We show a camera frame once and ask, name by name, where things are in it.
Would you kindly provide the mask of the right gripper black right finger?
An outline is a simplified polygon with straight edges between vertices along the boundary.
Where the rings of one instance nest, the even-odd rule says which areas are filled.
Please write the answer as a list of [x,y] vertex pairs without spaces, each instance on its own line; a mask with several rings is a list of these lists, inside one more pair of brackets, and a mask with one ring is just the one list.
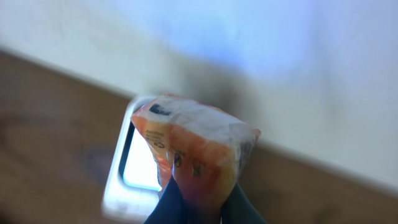
[[236,184],[221,208],[222,224],[267,224]]

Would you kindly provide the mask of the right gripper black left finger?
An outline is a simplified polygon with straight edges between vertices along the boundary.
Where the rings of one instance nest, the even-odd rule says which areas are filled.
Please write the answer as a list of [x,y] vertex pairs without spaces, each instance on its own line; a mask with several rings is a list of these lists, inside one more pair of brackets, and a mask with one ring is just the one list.
[[173,177],[170,178],[157,206],[144,224],[187,224],[185,204]]

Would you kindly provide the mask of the orange tissue pack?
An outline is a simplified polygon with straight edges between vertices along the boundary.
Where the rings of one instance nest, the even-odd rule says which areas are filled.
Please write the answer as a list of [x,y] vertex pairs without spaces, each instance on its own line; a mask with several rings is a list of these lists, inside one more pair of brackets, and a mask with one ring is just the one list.
[[174,179],[184,201],[213,215],[233,190],[261,132],[219,108],[161,95],[131,116],[158,165],[158,181]]

